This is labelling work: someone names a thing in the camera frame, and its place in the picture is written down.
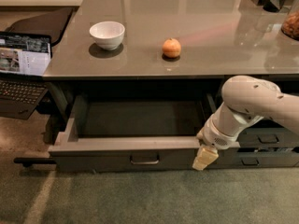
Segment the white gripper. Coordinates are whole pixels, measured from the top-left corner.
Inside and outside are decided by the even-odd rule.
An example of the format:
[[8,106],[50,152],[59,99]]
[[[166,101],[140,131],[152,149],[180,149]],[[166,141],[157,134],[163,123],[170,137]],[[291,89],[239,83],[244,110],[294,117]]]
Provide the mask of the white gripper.
[[197,171],[203,171],[209,164],[214,162],[219,157],[218,150],[240,147],[235,137],[228,136],[218,130],[212,118],[206,121],[196,137],[201,146],[193,161],[192,168]]

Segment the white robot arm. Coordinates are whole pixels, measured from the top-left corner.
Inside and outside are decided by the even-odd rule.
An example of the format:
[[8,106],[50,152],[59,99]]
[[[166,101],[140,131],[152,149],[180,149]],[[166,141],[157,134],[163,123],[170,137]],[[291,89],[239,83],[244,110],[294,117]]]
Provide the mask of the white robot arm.
[[236,143],[242,131],[263,118],[299,133],[299,97],[283,93],[271,81],[249,76],[230,77],[221,88],[222,103],[196,135],[199,149],[192,168],[202,171],[219,150]]

